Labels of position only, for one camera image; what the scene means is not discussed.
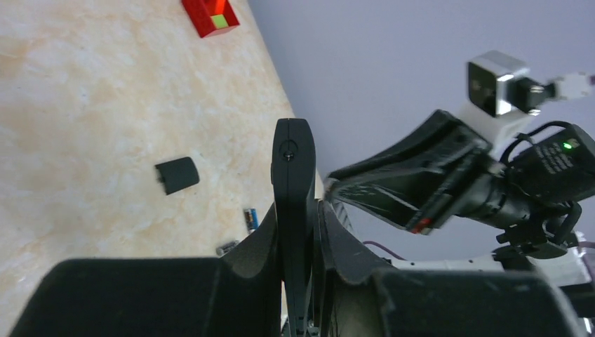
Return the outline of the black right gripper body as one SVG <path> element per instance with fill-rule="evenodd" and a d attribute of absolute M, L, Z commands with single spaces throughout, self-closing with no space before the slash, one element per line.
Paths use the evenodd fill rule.
<path fill-rule="evenodd" d="M 535 202 L 511 182 L 509 168 L 488 154 L 459 160 L 437 191 L 411 216 L 405 229 L 430 233 L 451 217 L 507 230 L 535 220 Z"/>

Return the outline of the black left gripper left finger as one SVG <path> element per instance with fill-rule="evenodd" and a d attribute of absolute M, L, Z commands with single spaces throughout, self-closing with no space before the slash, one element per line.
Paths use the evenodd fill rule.
<path fill-rule="evenodd" d="M 220 258 L 70 259 L 41 280 L 12 336 L 278 336 L 276 214 Z"/>

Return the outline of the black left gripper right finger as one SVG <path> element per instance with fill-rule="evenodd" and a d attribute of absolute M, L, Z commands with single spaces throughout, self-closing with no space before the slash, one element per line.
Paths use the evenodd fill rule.
<path fill-rule="evenodd" d="M 318 203 L 316 325 L 322 336 L 580 336 L 563 293 L 529 272 L 399 270 Z"/>

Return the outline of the black battery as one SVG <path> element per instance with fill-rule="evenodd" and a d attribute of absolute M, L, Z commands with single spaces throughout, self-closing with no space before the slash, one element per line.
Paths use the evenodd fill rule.
<path fill-rule="evenodd" d="M 239 240 L 232 240 L 230 242 L 226 242 L 224 244 L 219 245 L 215 252 L 218 257 L 224 256 L 226 253 L 229 253 L 232 249 L 234 249 L 239 244 Z"/>

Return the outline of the black remote control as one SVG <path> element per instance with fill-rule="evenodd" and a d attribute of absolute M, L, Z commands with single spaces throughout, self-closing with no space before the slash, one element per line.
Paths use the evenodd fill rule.
<path fill-rule="evenodd" d="M 307 121 L 278 120 L 271 171 L 291 336 L 304 336 L 307 327 L 307 285 L 312 268 L 312 218 L 316 211 L 315 166 L 314 139 Z"/>

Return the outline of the black battery cover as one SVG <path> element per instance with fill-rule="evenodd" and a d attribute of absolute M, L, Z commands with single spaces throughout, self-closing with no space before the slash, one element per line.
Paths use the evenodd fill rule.
<path fill-rule="evenodd" d="M 166 195 L 187 189 L 200 182 L 199 172 L 191 157 L 182 157 L 154 166 L 158 181 Z"/>

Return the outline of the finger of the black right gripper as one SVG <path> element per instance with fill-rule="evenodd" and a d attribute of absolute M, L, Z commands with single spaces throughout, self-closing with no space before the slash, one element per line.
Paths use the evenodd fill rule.
<path fill-rule="evenodd" d="M 333 186 L 332 198 L 413 234 L 428 235 L 456 214 L 454 196 L 428 185 Z"/>
<path fill-rule="evenodd" d="M 387 149 L 327 177 L 330 186 L 456 185 L 484 171 L 492 145 L 450 112 L 436 110 Z"/>

